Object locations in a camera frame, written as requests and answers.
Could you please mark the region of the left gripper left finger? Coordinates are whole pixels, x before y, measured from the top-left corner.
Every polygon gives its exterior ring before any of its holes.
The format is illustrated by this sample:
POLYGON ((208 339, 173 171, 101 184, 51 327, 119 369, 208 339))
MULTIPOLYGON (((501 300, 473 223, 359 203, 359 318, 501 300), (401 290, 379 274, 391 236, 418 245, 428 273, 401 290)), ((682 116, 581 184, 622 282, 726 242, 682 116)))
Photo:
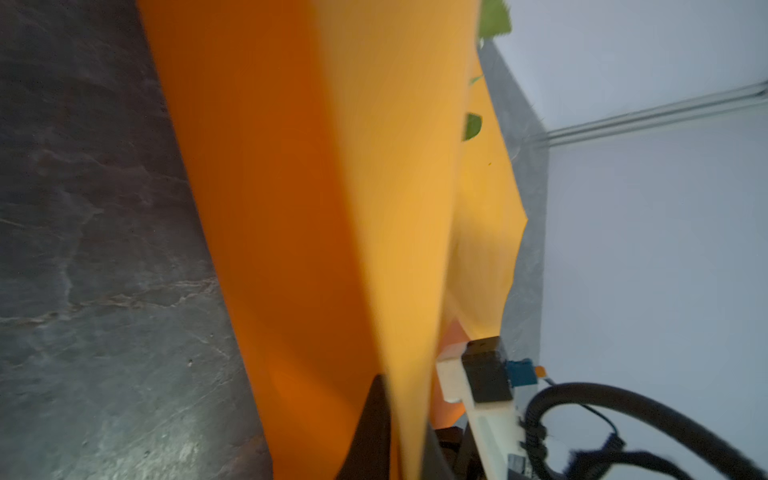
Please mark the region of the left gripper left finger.
POLYGON ((382 375, 369 388, 338 480, 389 480, 391 411, 382 375))

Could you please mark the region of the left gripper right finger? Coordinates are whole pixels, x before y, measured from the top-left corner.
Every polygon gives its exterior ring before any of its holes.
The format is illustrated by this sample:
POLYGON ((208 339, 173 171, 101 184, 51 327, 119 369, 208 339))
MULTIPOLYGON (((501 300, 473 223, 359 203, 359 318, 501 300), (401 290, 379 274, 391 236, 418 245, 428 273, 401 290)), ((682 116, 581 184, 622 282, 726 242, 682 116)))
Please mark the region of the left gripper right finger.
POLYGON ((427 425, 420 478, 422 480, 454 480, 453 469, 458 454, 458 428, 434 429, 427 425))

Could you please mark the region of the orange wrapping paper sheet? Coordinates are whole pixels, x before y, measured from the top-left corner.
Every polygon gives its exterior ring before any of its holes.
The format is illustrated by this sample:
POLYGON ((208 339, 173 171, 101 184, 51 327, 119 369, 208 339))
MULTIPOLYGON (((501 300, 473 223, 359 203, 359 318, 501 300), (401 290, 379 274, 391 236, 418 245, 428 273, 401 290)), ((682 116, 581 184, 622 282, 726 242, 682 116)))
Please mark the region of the orange wrapping paper sheet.
POLYGON ((527 218, 480 2, 139 3, 278 479, 337 476, 377 375, 417 478, 462 412, 439 350, 501 331, 527 218))

